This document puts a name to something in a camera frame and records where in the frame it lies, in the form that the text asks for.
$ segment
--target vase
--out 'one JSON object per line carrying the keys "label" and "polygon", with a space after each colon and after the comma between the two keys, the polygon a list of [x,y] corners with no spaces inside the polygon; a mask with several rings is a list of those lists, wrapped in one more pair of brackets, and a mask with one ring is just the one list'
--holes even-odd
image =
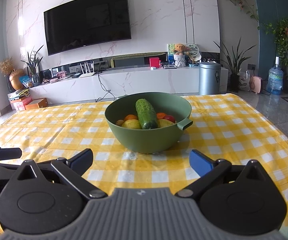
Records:
{"label": "vase", "polygon": [[230,78],[230,88],[229,90],[232,92],[237,92],[238,93],[238,84],[240,82],[240,76],[236,74],[231,74]]}
{"label": "vase", "polygon": [[34,74],[34,75],[31,77],[31,80],[32,80],[32,82],[33,82],[34,87],[37,87],[37,86],[40,85],[40,80],[39,80],[38,74]]}
{"label": "vase", "polygon": [[6,82],[7,82],[8,91],[9,91],[10,93],[15,92],[16,90],[13,88],[12,83],[11,83],[10,80],[9,80],[9,75],[6,75],[5,77],[6,77]]}
{"label": "vase", "polygon": [[12,84],[12,87],[15,90],[20,90],[24,88],[24,85],[19,80],[19,78],[24,75],[25,75],[25,71],[23,69],[17,69],[9,75],[9,80]]}

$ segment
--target green bowl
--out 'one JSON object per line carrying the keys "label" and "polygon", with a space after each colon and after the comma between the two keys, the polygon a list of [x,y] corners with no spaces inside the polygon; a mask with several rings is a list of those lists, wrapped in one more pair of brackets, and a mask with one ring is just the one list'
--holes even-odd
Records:
{"label": "green bowl", "polygon": [[[166,113],[175,117],[177,123],[168,127],[151,130],[134,130],[115,125],[129,114],[137,115],[135,103],[144,98],[154,107],[156,113]],[[116,139],[127,149],[139,153],[155,153],[164,151],[178,142],[184,130],[193,124],[189,120],[192,107],[179,96],[147,92],[124,96],[112,102],[105,111],[105,118]]]}

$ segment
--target white marble wall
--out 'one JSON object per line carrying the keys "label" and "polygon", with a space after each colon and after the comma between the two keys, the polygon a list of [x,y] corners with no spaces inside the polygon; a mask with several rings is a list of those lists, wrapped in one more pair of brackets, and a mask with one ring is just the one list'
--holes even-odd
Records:
{"label": "white marble wall", "polygon": [[167,43],[199,44],[202,51],[219,52],[217,0],[128,0],[131,40],[107,42],[48,56],[44,11],[71,0],[7,0],[9,56],[19,67],[27,51],[39,48],[47,69],[77,61],[131,53],[166,51]]}

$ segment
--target cable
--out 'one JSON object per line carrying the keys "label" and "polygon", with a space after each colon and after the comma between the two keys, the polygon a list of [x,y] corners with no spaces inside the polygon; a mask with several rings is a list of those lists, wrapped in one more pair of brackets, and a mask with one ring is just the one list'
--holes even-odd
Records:
{"label": "cable", "polygon": [[271,93],[268,92],[266,89],[263,89],[263,90],[262,90],[262,94],[263,94],[263,95],[266,95],[266,96],[270,96],[270,95],[271,95]]}
{"label": "cable", "polygon": [[111,93],[111,90],[110,90],[110,89],[109,89],[109,90],[106,89],[106,87],[103,85],[103,83],[101,82],[101,79],[100,79],[100,77],[99,77],[99,73],[100,73],[100,69],[101,69],[101,64],[102,64],[102,63],[100,63],[100,64],[99,64],[99,67],[98,67],[98,80],[99,80],[99,82],[100,82],[100,84],[101,84],[102,89],[103,89],[104,91],[106,91],[107,93],[106,93],[102,98],[97,98],[97,100],[95,100],[95,102],[97,103],[97,102],[102,101],[102,100],[106,97],[107,94],[111,94],[111,95],[114,97],[114,100],[113,100],[113,101],[115,101],[116,97]]}

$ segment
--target dried flower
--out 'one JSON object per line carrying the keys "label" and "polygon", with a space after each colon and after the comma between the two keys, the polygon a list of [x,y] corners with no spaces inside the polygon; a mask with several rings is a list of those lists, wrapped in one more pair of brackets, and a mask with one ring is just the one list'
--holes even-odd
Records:
{"label": "dried flower", "polygon": [[0,63],[0,70],[5,75],[10,75],[11,72],[14,70],[14,63],[13,58],[6,58]]}

